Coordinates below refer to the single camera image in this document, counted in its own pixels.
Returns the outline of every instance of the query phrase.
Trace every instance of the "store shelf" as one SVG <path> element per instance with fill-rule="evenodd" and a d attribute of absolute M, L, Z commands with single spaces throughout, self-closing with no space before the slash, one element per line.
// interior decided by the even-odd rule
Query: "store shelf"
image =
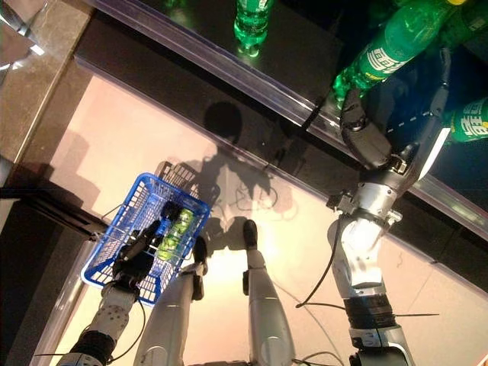
<path fill-rule="evenodd" d="M 237 50 L 235 2 L 189 0 L 164 9 L 154 0 L 88 0 L 89 4 L 213 73 L 294 124 L 329 92 L 341 43 L 276 2 L 256 58 Z"/>

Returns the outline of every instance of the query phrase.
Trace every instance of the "black cable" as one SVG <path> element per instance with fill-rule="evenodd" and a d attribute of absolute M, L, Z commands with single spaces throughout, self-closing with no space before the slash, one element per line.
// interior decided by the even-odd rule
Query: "black cable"
<path fill-rule="evenodd" d="M 116 358 L 111 358 L 109 362 L 107 362 L 107 364 L 111 364 L 112 362 L 118 360 L 119 358 L 122 358 L 123 356 L 125 356 L 127 353 L 129 353 L 129 351 L 132 349 L 132 347 L 134 347 L 136 345 L 136 343 L 139 341 L 140 337 L 143 335 L 143 332 L 144 332 L 144 328 L 146 328 L 146 311 L 144 310 L 144 306 L 143 306 L 143 303 L 140 302 L 140 300 L 138 299 L 137 302 L 139 303 L 140 305 L 140 308 L 143 310 L 143 328 L 140 330 L 140 333 L 139 335 L 137 336 L 136 340 L 134 341 L 134 343 L 132 345 L 130 345 L 130 347 L 120 356 L 117 356 Z"/>
<path fill-rule="evenodd" d="M 315 356 L 320 356 L 320 355 L 329 355 L 329 356 L 332 356 L 337 361 L 339 361 L 340 364 L 343 364 L 342 361 L 341 361 L 341 359 L 339 357 L 337 357 L 337 355 L 335 353 L 330 352 L 330 351 L 315 352 L 315 353 L 312 353 L 311 355 L 308 355 L 308 356 L 304 357 L 303 360 L 306 361 L 309 358 L 312 358 L 312 357 L 315 357 Z"/>
<path fill-rule="evenodd" d="M 333 303 L 306 303 L 305 305 L 315 305 L 319 307 L 334 307 L 336 309 L 345 310 L 345 307 L 334 305 Z M 439 316 L 439 313 L 420 313 L 420 314 L 394 314 L 395 316 Z"/>
<path fill-rule="evenodd" d="M 315 305 L 319 307 L 335 307 L 336 309 L 345 310 L 345 307 L 334 305 L 333 303 L 306 303 L 305 305 Z"/>
<path fill-rule="evenodd" d="M 438 313 L 425 313 L 425 314 L 394 314 L 395 316 L 439 316 Z"/>
<path fill-rule="evenodd" d="M 64 356 L 66 353 L 38 353 L 34 355 L 34 357 L 37 356 Z"/>
<path fill-rule="evenodd" d="M 307 305 L 308 300 L 310 300 L 312 296 L 316 293 L 316 291 L 319 289 L 324 278 L 327 276 L 327 273 L 329 273 L 329 269 L 332 267 L 332 263 L 334 262 L 334 256 L 336 255 L 337 243 L 339 242 L 339 237 L 341 236 L 341 219 L 342 219 L 342 215 L 340 215 L 339 218 L 337 219 L 337 229 L 335 231 L 334 244 L 332 246 L 332 253 L 330 254 L 330 259 L 329 259 L 329 263 L 327 264 L 326 270 L 323 272 L 322 277 L 319 279 L 319 281 L 315 285 L 315 288 L 312 290 L 312 292 L 310 292 L 310 294 L 307 296 L 305 301 L 295 306 L 297 309 L 301 308 L 303 305 Z"/>
<path fill-rule="evenodd" d="M 308 362 L 308 361 L 305 361 L 305 360 L 300 360 L 298 358 L 292 358 L 291 361 L 294 363 L 294 364 L 305 364 L 306 366 L 336 366 L 334 364 L 317 364 L 316 362 Z"/>

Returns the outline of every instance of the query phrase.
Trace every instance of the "blue shopping basket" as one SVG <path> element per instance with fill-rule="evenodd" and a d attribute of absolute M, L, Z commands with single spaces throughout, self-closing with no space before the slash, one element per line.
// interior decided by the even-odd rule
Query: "blue shopping basket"
<path fill-rule="evenodd" d="M 172 257 L 163 261 L 156 256 L 151 271 L 140 283 L 140 300 L 147 305 L 154 305 L 193 248 L 198 233 L 207 221 L 210 208 L 153 174 L 143 173 L 137 177 L 117 215 L 82 269 L 82 280 L 97 287 L 112 281 L 112 265 L 120 248 L 134 230 L 143 230 L 158 220 L 167 201 L 191 210 L 194 217 L 177 248 L 171 253 Z"/>

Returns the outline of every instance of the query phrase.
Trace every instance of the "green bottle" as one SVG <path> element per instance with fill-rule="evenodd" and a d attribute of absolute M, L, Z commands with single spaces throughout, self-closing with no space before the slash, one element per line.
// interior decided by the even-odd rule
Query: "green bottle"
<path fill-rule="evenodd" d="M 169 231 L 164 236 L 162 243 L 158 247 L 158 258 L 163 261 L 168 261 L 173 257 L 181 237 L 186 233 L 193 220 L 193 212 L 186 208 L 181 210 L 178 219 L 169 228 Z"/>
<path fill-rule="evenodd" d="M 385 80 L 421 53 L 437 36 L 445 19 L 466 0 L 412 0 L 387 22 L 385 28 L 335 78 L 333 90 L 338 107 L 350 88 L 361 95 Z"/>
<path fill-rule="evenodd" d="M 488 137 L 488 97 L 469 103 L 450 113 L 450 141 L 467 143 Z"/>
<path fill-rule="evenodd" d="M 447 20 L 439 32 L 439 43 L 454 49 L 488 27 L 488 0 L 468 2 Z"/>
<path fill-rule="evenodd" d="M 259 46 L 268 35 L 268 21 L 275 0 L 237 0 L 237 16 L 234 34 L 239 50 L 256 57 Z"/>

